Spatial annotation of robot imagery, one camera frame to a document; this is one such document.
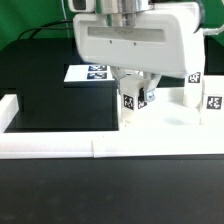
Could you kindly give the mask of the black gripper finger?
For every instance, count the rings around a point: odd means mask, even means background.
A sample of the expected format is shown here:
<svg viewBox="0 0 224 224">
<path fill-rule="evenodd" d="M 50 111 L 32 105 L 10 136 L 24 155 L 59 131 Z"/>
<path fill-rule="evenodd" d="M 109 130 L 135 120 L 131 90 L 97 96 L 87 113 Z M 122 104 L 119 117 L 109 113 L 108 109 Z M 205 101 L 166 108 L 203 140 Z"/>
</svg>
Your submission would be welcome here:
<svg viewBox="0 0 224 224">
<path fill-rule="evenodd" d="M 126 77 L 125 69 L 111 66 L 110 71 L 116 81 L 117 87 L 120 87 L 120 80 Z"/>
<path fill-rule="evenodd" d="M 143 74 L 143 97 L 144 101 L 149 103 L 155 99 L 155 89 L 157 88 L 161 75 L 154 73 Z"/>
</svg>

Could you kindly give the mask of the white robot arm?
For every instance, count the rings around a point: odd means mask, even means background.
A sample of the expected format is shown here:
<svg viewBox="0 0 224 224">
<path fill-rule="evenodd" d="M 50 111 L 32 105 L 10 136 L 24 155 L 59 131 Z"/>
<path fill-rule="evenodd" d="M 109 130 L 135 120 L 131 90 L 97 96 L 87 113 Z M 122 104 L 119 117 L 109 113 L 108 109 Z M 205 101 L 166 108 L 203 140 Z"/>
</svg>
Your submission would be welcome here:
<svg viewBox="0 0 224 224">
<path fill-rule="evenodd" d="M 185 78 L 204 69 L 204 38 L 224 32 L 203 26 L 199 0 L 68 0 L 80 57 L 146 75 L 151 101 L 157 77 Z"/>
</svg>

